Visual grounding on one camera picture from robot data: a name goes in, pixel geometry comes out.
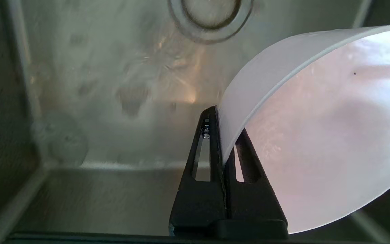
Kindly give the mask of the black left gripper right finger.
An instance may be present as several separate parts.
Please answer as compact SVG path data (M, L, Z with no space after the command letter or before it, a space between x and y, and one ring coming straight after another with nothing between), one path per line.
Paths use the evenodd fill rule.
M227 239L287 239L288 222L247 131L238 137L224 168Z

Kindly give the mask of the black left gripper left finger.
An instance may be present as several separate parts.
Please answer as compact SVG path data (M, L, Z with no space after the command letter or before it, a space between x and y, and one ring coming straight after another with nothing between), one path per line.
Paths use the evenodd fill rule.
M199 156L204 136L209 139L210 180L196 180ZM199 117L169 216L169 235L174 237L203 237L211 226L226 219L225 189L217 108L204 110Z

